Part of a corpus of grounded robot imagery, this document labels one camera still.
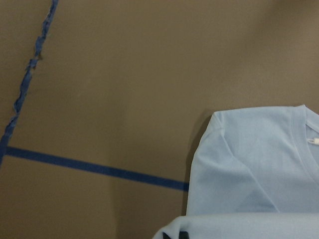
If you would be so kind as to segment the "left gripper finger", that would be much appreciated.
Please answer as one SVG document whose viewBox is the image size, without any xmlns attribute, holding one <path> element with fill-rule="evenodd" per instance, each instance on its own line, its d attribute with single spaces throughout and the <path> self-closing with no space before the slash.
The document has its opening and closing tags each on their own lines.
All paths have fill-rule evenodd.
<svg viewBox="0 0 319 239">
<path fill-rule="evenodd" d="M 171 237 L 168 234 L 166 234 L 165 232 L 162 232 L 162 238 L 163 239 L 171 239 Z"/>
</svg>

